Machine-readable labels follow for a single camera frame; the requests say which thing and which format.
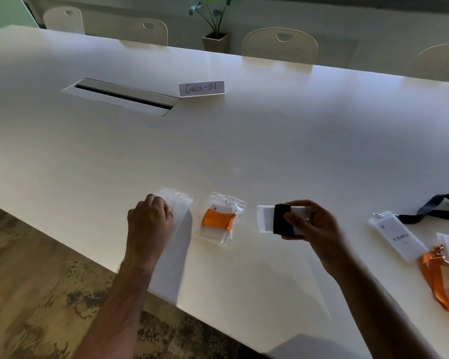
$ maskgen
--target left hand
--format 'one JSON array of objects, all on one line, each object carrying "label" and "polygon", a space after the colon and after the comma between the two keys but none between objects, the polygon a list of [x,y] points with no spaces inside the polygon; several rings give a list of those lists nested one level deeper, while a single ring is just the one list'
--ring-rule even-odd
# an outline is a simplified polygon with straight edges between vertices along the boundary
[{"label": "left hand", "polygon": [[153,270],[168,242],[173,208],[163,198],[149,194],[128,211],[128,237],[124,263]]}]

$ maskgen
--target wooden floor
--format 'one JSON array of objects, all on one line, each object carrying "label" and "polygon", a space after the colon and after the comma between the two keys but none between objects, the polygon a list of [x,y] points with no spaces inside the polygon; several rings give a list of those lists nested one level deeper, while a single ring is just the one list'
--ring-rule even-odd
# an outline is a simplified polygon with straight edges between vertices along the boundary
[{"label": "wooden floor", "polygon": [[[113,277],[0,210],[0,359],[71,358]],[[238,352],[239,343],[152,294],[140,324],[137,359],[226,359]]]}]

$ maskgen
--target white table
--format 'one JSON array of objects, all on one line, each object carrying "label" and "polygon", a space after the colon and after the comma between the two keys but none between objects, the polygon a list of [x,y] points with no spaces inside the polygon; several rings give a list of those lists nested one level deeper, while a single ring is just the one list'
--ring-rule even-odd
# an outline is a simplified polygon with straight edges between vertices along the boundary
[{"label": "white table", "polygon": [[[60,92],[93,78],[178,96],[225,80],[226,95],[155,117]],[[369,356],[341,293],[305,242],[257,233],[256,206],[310,198],[444,358],[449,314],[416,265],[368,225],[449,192],[449,84],[158,47],[48,30],[0,29],[0,208],[116,270],[126,212],[162,187],[248,202],[233,246],[190,238],[185,219],[150,290],[278,359]],[[429,246],[449,222],[411,229]]]}]

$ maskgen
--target orange lanyard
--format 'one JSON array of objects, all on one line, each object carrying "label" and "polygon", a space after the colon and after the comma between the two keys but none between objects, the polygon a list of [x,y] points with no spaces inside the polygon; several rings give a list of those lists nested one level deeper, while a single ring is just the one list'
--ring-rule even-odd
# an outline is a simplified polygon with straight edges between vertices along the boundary
[{"label": "orange lanyard", "polygon": [[441,266],[449,266],[449,262],[442,255],[442,250],[442,246],[437,246],[433,251],[423,254],[420,268],[439,303],[445,310],[449,311],[449,298],[444,289],[441,271]]}]

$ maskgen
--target white chair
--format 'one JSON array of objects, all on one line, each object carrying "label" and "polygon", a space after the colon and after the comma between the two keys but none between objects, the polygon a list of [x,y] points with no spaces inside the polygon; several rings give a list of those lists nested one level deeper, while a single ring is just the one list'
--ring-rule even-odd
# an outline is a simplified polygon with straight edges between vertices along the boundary
[{"label": "white chair", "polygon": [[137,19],[136,40],[147,44],[168,46],[168,29],[160,20],[154,18]]},{"label": "white chair", "polygon": [[43,22],[47,29],[85,34],[81,11],[76,7],[60,6],[45,11]]},{"label": "white chair", "polygon": [[245,37],[241,54],[284,62],[314,64],[317,42],[311,35],[299,30],[259,29]]},{"label": "white chair", "polygon": [[411,66],[410,77],[449,82],[449,44],[421,52]]}]

